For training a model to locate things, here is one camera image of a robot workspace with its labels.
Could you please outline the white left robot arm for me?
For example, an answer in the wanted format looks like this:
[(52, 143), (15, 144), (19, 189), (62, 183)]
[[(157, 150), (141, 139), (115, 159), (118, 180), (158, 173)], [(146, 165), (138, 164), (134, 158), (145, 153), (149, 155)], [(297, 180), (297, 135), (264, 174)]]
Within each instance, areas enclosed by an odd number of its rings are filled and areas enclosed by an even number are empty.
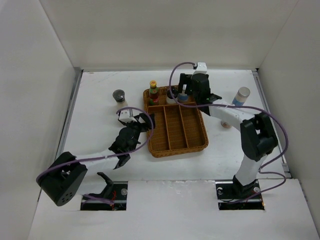
[(154, 131), (156, 127), (153, 113), (143, 111), (133, 116), (129, 109), (124, 109), (117, 114), (124, 127), (108, 149), (82, 157), (63, 152), (36, 178), (39, 187), (56, 206), (67, 204), (75, 195), (82, 195), (87, 202), (114, 205), (114, 182), (104, 172), (123, 167), (131, 154), (144, 146), (139, 142), (140, 134)]

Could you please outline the yellow cap red sauce bottle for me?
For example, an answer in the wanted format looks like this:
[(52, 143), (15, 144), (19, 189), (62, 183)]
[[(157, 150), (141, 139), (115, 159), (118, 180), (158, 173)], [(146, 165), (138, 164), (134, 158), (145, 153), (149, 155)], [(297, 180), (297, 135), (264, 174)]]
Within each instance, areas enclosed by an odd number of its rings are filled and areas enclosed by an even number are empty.
[(159, 104), (159, 92), (157, 82), (155, 80), (152, 80), (149, 83), (149, 103), (151, 106)]

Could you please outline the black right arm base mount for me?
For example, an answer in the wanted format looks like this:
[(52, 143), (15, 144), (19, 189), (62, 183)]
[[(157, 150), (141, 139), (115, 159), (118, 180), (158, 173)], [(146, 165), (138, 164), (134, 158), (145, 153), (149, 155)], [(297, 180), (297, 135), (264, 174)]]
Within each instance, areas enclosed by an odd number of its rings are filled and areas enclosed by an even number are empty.
[(237, 192), (232, 180), (216, 181), (218, 208), (221, 211), (264, 210), (264, 201), (260, 192), (259, 181), (256, 180), (248, 189)]

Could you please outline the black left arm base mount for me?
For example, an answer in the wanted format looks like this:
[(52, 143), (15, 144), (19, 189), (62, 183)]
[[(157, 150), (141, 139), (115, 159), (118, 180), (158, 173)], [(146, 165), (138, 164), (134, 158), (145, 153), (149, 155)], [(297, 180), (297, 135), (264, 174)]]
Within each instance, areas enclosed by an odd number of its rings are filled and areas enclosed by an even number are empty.
[(81, 211), (125, 211), (127, 209), (128, 182), (112, 181), (103, 172), (98, 172), (104, 181), (104, 188), (98, 193), (83, 196)]

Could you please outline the dark lid spice jar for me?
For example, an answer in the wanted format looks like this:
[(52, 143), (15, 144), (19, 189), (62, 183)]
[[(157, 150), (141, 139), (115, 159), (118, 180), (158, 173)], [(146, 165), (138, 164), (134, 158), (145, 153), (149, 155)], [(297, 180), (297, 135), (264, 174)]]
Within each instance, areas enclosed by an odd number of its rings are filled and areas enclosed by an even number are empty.
[(117, 89), (112, 93), (112, 96), (116, 102), (116, 109), (122, 109), (128, 106), (125, 98), (125, 92), (122, 89)]

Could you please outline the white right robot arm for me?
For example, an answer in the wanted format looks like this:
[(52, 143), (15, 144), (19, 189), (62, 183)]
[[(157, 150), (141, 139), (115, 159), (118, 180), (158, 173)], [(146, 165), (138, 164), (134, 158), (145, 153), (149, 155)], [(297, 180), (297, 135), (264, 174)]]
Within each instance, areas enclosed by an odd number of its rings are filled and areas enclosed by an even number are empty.
[(180, 74), (178, 90), (192, 96), (201, 112), (223, 122), (229, 120), (229, 125), (240, 132), (243, 160), (233, 176), (231, 190), (237, 199), (247, 197), (253, 192), (262, 163), (278, 146), (270, 117), (265, 112), (252, 114), (240, 109), (251, 93), (247, 87), (240, 87), (231, 107), (227, 107), (221, 96), (211, 93), (206, 73)]

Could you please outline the black cap white bottle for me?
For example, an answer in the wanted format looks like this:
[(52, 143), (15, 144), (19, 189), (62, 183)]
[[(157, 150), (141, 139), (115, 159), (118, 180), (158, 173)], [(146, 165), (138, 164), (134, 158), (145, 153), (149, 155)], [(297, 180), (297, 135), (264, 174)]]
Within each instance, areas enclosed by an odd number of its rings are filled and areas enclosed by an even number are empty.
[(172, 94), (173, 95), (171, 95), (171, 92), (169, 89), (166, 91), (166, 103), (168, 105), (176, 104), (176, 100), (178, 98), (178, 93), (176, 90), (172, 90)]

